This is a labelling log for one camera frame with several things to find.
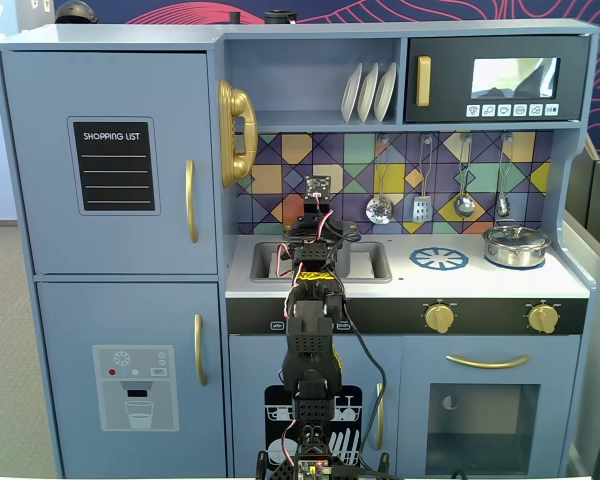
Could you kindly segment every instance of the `stainless steel pot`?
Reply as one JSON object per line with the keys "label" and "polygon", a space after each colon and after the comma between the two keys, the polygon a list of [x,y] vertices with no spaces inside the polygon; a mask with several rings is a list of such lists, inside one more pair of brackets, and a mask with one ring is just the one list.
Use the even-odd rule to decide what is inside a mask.
{"label": "stainless steel pot", "polygon": [[538,230],[506,225],[491,227],[482,234],[484,256],[491,262],[510,268],[531,268],[544,261],[551,239]]}

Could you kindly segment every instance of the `blue cabinet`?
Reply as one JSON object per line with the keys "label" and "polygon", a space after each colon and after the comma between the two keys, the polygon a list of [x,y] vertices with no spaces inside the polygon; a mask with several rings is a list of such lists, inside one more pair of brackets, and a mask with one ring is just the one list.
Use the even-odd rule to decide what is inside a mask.
{"label": "blue cabinet", "polygon": [[206,55],[2,59],[35,273],[217,273]]}
{"label": "blue cabinet", "polygon": [[[379,424],[376,419],[367,440],[364,459],[376,468],[382,452],[388,452],[391,455],[392,472],[395,472],[398,441],[401,341],[397,336],[365,337],[369,350],[385,369],[388,385],[381,407],[384,409],[384,423]],[[341,459],[353,462],[362,437],[362,431],[358,428],[364,430],[369,421],[381,377],[365,356],[356,337],[338,335],[334,343],[342,361],[345,388],[341,397],[336,399],[336,419],[333,422],[334,431],[339,430],[342,435],[332,435],[330,445]],[[283,458],[276,434],[293,420],[288,408],[291,399],[280,395],[282,385],[278,378],[287,343],[284,336],[277,335],[232,336],[229,348],[235,476],[250,477],[255,471],[258,451],[269,451],[273,460],[271,467],[275,467],[276,461]],[[277,398],[284,401],[275,403]],[[294,443],[291,435],[288,438],[291,442],[286,442],[285,447],[291,451]]]}
{"label": "blue cabinet", "polygon": [[217,285],[37,288],[68,478],[226,476]]}
{"label": "blue cabinet", "polygon": [[404,338],[398,475],[558,474],[578,336]]}

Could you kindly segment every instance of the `yellow label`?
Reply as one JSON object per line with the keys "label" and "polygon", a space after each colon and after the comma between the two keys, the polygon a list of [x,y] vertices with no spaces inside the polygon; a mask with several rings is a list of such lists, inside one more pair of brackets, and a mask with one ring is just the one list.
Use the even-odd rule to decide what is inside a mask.
{"label": "yellow label", "polygon": [[298,280],[315,282],[316,280],[333,280],[333,275],[327,272],[300,272]]}
{"label": "yellow label", "polygon": [[336,346],[333,344],[331,346],[333,347],[333,356],[336,357],[336,360],[338,361],[338,365],[340,365],[340,372],[342,372],[342,361],[340,360],[340,355],[338,355]]}

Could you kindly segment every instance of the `microwave window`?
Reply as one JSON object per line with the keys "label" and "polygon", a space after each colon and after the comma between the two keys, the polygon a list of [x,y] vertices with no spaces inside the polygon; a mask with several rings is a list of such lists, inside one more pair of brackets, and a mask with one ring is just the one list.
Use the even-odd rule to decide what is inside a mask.
{"label": "microwave window", "polygon": [[557,58],[477,58],[471,98],[553,98]]}

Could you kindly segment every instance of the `countertop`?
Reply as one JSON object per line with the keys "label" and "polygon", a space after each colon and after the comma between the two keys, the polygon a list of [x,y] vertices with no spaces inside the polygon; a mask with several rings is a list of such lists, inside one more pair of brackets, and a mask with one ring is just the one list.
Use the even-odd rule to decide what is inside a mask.
{"label": "countertop", "polygon": [[[589,290],[549,248],[545,264],[531,270],[498,267],[484,259],[481,235],[363,235],[362,242],[379,242],[385,248],[392,279],[385,283],[347,282],[350,298],[588,298]],[[229,274],[226,297],[284,297],[291,280],[251,281],[256,244],[281,242],[279,236],[241,235]],[[467,263],[455,270],[422,268],[409,257],[419,249],[452,249]]]}

